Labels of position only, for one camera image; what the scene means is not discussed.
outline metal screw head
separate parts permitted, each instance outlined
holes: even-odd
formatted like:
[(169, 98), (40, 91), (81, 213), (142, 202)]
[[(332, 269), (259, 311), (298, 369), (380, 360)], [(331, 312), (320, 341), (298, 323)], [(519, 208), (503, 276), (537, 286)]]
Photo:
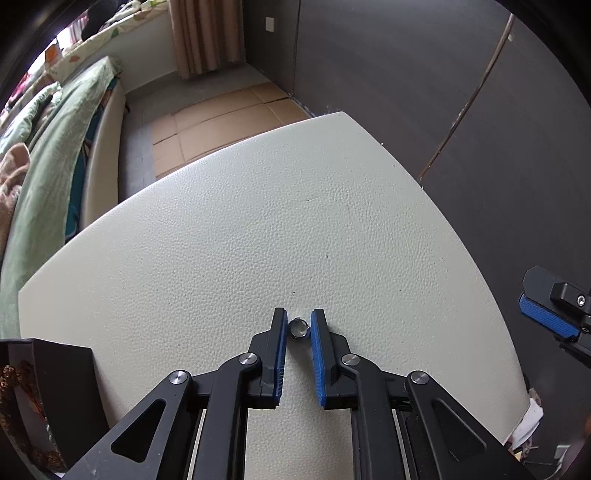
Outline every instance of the metal screw head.
[(300, 340), (302, 338), (306, 338), (310, 332), (310, 328), (308, 327), (308, 323), (299, 317), (294, 318), (290, 322), (289, 327), (290, 327), (290, 336), (294, 340)]
[(258, 357), (256, 356), (255, 353), (252, 353), (252, 352), (243, 353), (241, 356), (238, 357), (238, 361), (242, 365), (252, 365), (252, 364), (255, 364), (257, 360), (258, 360)]
[(168, 376), (168, 380), (174, 385), (180, 385), (181, 383), (185, 383), (188, 377), (189, 376), (187, 375), (187, 372), (183, 370), (177, 370)]
[(410, 379), (417, 385), (424, 385), (429, 381), (429, 375), (420, 370), (416, 370), (410, 374)]
[(343, 358), (340, 359), (345, 365), (349, 365), (350, 367), (354, 367), (359, 363), (359, 357), (354, 353), (347, 353), (343, 355)]

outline light switch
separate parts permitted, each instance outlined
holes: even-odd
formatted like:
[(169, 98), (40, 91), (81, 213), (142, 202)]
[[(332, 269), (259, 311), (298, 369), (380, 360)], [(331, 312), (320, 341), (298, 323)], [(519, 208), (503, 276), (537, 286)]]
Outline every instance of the light switch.
[(265, 30), (268, 32), (275, 31), (275, 19), (273, 17), (265, 17)]

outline bedding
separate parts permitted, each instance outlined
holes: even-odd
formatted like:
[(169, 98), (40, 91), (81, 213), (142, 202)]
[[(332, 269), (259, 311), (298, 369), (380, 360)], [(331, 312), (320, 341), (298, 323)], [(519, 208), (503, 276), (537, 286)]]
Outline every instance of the bedding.
[(33, 139), (37, 132), (41, 129), (41, 127), (45, 124), (45, 122), (49, 121), (51, 118), (51, 113), (55, 110), (56, 106), (61, 102), (61, 86), (57, 84), (57, 90), (51, 97), (51, 101), (47, 104), (47, 106), (41, 111), (38, 116), (37, 122), (33, 125), (33, 131), (31, 132), (30, 138)]
[(110, 19), (108, 19), (105, 24), (99, 28), (99, 31), (104, 30), (107, 27), (110, 27), (112, 24), (117, 23), (124, 18), (127, 18), (130, 15), (133, 15), (136, 12), (139, 12), (141, 9), (141, 3), (139, 0), (131, 0), (117, 10), (117, 13), (113, 15)]
[(17, 115), (35, 98), (40, 91), (55, 82), (47, 73), (42, 73), (37, 80), (22, 94), (16, 104), (10, 109), (4, 109), (0, 115), (0, 135), (3, 135), (9, 126), (14, 122)]
[(25, 93), (27, 88), (29, 87), (29, 80), (31, 79), (31, 74), (26, 73), (23, 75), (20, 82), (18, 82), (17, 87), (14, 89), (12, 95), (7, 101), (7, 107), (12, 108), (15, 103), (18, 102), (19, 98), (22, 97), (22, 94)]
[(59, 62), (47, 70), (47, 74), (55, 81), (65, 83), (88, 57), (100, 50), (112, 38), (130, 32), (166, 11), (168, 11), (168, 1), (160, 0), (146, 10), (140, 10), (125, 17), (70, 50)]
[(61, 101), (30, 141), (23, 182), (0, 270), (0, 338), (20, 336), (18, 292), (66, 241), (75, 166), (91, 120), (116, 70), (105, 57), (65, 84)]
[(35, 120), (41, 118), (43, 110), (49, 105), (53, 95), (59, 89), (60, 86), (57, 83), (45, 87), (18, 113), (0, 138), (0, 158), (13, 145), (19, 142), (27, 143), (27, 145), (30, 143), (33, 139), (31, 134), (38, 128), (38, 121)]
[(29, 151), (24, 143), (13, 145), (0, 160), (0, 267), (12, 215), (30, 162)]

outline wire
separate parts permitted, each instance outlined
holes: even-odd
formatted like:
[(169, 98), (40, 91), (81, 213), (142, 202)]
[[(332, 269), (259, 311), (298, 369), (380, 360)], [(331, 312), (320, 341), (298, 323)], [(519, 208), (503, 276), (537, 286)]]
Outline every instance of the wire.
[(562, 462), (558, 463), (558, 466), (556, 467), (556, 470), (554, 470), (554, 473), (550, 476), (547, 476), (546, 478), (543, 478), (542, 480), (550, 480), (554, 475), (556, 475), (560, 469), (562, 468)]
[(446, 146), (448, 140), (452, 137), (453, 133), (456, 131), (456, 128), (458, 127), (458, 125), (460, 124), (460, 122), (462, 121), (464, 116), (466, 115), (466, 112), (468, 111), (468, 109), (472, 105), (472, 102), (474, 102), (474, 100), (476, 99), (478, 93), (480, 92), (480, 90), (482, 89), (482, 86), (484, 85), (484, 82), (488, 78), (489, 73), (491, 72), (493, 66), (495, 65), (496, 60), (499, 58), (501, 50), (503, 49), (503, 46), (505, 45), (507, 38), (509, 37), (509, 33), (511, 32), (511, 27), (513, 27), (514, 21), (515, 21), (515, 15), (510, 14), (509, 19), (507, 20), (507, 24), (505, 25), (505, 29), (503, 30), (501, 38), (499, 39), (499, 43), (496, 45), (495, 51), (492, 54), (492, 58), (489, 61), (488, 65), (486, 66), (486, 70), (484, 71), (484, 74), (482, 75), (482, 78), (480, 79), (480, 83), (478, 84), (478, 86), (476, 87), (476, 90), (474, 90), (474, 92), (472, 93), (472, 95), (470, 96), (470, 98), (468, 99), (466, 104), (464, 105), (464, 108), (458, 114), (456, 121), (452, 124), (450, 131), (447, 133), (447, 135), (443, 139), (443, 141), (439, 144), (439, 147), (437, 147), (437, 150), (435, 151), (435, 153), (431, 157), (431, 160), (429, 160), (427, 162), (427, 165), (425, 165), (425, 167), (421, 170), (421, 173), (417, 177), (417, 182), (421, 183), (423, 177), (427, 173), (427, 170), (429, 170), (431, 168), (431, 166), (433, 165), (433, 162), (435, 162), (435, 160), (437, 159), (437, 157), (439, 156), (439, 154), (443, 150), (443, 147)]
[(297, 44), (298, 38), (300, 36), (300, 11), (301, 11), (301, 0), (298, 1), (297, 5), (297, 17), (295, 22), (295, 42), (294, 42), (294, 57), (293, 57), (293, 65), (294, 65), (294, 74), (291, 81), (291, 96), (293, 97), (296, 94), (296, 64), (297, 64)]

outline blue gripper pad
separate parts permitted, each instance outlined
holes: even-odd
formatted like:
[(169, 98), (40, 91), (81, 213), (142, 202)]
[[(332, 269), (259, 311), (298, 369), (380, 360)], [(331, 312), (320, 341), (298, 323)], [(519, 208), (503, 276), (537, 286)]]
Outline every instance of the blue gripper pad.
[(314, 365), (314, 383), (316, 384), (316, 396), (321, 407), (326, 405), (326, 387), (324, 386), (324, 359), (318, 333), (318, 322), (316, 312), (310, 317), (310, 337), (312, 340), (312, 363)]
[(523, 315), (535, 320), (540, 325), (552, 330), (556, 335), (566, 340), (579, 336), (579, 329), (569, 322), (563, 320), (555, 313), (545, 309), (543, 306), (531, 301), (525, 295), (519, 298), (519, 309)]
[(283, 315), (281, 321), (281, 337), (279, 340), (279, 350), (275, 359), (275, 388), (273, 389), (273, 399), (279, 405), (279, 399), (283, 393), (283, 373), (285, 371), (285, 349), (287, 347), (287, 312)]

